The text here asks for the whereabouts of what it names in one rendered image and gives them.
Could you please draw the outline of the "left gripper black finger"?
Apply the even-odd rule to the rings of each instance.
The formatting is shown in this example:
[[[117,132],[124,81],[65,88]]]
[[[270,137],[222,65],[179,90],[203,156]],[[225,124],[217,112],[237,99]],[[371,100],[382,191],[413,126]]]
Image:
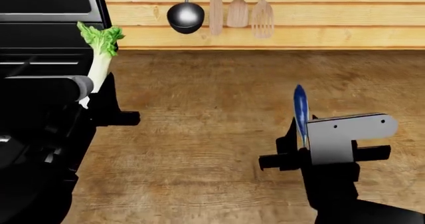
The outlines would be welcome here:
[[[116,98],[114,75],[110,72],[95,95],[95,110],[101,114],[116,115],[120,112]]]

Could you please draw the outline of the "blue fish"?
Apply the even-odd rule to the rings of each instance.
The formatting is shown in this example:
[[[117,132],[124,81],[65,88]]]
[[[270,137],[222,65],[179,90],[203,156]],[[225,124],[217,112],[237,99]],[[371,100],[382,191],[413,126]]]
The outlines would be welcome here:
[[[309,106],[305,90],[300,84],[298,84],[294,90],[293,104],[297,130],[301,137],[302,147],[306,148],[308,137],[307,122],[309,120]]]

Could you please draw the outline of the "green white celery stalk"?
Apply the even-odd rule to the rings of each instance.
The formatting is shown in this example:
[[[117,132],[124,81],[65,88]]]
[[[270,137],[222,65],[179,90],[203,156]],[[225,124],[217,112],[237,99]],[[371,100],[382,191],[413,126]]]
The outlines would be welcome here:
[[[77,22],[80,35],[93,50],[93,61],[88,78],[94,84],[92,94],[99,92],[105,81],[109,65],[113,56],[117,55],[116,43],[125,37],[122,28],[112,26],[105,30],[97,30],[93,26],[86,26],[83,22]]]

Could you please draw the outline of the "black stove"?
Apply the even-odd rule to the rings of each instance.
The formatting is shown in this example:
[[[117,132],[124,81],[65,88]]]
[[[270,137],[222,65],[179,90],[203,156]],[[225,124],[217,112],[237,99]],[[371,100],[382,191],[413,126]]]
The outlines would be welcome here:
[[[0,76],[86,75],[93,50],[77,22],[112,26],[105,0],[0,0]]]

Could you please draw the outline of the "black metal ladle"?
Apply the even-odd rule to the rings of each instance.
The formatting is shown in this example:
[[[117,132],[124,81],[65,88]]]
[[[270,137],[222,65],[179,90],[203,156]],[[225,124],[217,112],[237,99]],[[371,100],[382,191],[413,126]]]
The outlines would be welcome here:
[[[167,20],[173,30],[181,34],[192,34],[201,28],[205,19],[204,9],[196,3],[184,0],[167,12]]]

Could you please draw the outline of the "slotted wooden spatula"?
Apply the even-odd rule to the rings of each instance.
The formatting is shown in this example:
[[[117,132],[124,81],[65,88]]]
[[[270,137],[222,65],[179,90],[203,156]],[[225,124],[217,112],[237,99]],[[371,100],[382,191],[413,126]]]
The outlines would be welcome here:
[[[274,12],[266,0],[259,0],[252,9],[252,32],[256,38],[270,38],[274,32]]]

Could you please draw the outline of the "wide wooden turner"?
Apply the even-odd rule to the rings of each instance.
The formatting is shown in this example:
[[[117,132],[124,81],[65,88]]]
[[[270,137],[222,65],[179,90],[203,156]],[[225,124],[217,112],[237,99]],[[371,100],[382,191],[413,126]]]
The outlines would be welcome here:
[[[249,9],[245,0],[232,0],[228,6],[226,25],[231,28],[248,26]]]

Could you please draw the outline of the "narrow wooden spatula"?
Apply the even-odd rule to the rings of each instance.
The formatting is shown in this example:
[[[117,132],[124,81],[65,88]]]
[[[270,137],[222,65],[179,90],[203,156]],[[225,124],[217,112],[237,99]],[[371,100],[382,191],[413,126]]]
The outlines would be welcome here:
[[[218,36],[223,28],[223,7],[222,0],[210,0],[209,30],[211,35]]]

